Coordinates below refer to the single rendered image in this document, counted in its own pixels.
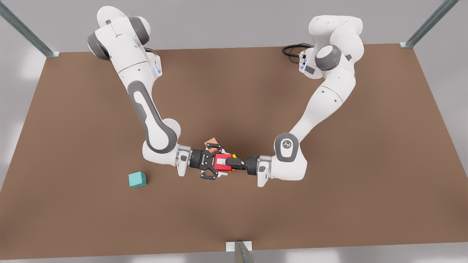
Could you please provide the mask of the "red wooden cube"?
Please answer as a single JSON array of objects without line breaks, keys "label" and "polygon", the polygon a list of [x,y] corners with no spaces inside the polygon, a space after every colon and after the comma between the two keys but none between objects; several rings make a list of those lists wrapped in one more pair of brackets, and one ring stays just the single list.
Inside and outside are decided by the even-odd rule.
[{"label": "red wooden cube", "polygon": [[217,153],[215,154],[215,161],[214,161],[214,168],[217,171],[225,171],[225,172],[232,172],[233,168],[227,165],[226,161],[227,158],[232,158],[233,155],[225,154],[225,153]]}]

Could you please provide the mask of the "teal blue wooden cube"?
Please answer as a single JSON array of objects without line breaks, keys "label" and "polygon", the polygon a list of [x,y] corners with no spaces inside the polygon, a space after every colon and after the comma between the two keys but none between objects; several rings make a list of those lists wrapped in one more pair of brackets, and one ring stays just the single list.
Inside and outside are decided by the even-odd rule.
[{"label": "teal blue wooden cube", "polygon": [[132,188],[140,188],[147,185],[146,175],[141,171],[129,174],[128,180]]}]

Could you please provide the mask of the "silver frame post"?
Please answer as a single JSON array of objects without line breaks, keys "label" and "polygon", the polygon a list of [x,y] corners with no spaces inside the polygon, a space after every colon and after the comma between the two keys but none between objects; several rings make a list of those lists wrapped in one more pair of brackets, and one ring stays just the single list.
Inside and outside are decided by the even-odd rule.
[{"label": "silver frame post", "polygon": [[428,17],[418,30],[406,42],[399,43],[401,48],[414,46],[459,2],[460,0],[444,0],[443,3]]},{"label": "silver frame post", "polygon": [[251,254],[252,241],[226,242],[226,251],[235,253],[235,263],[256,263]]},{"label": "silver frame post", "polygon": [[40,38],[27,27],[1,0],[0,16],[5,19],[15,30],[17,30],[26,40],[28,40],[38,51],[47,58],[57,58],[60,52],[54,52]]}]

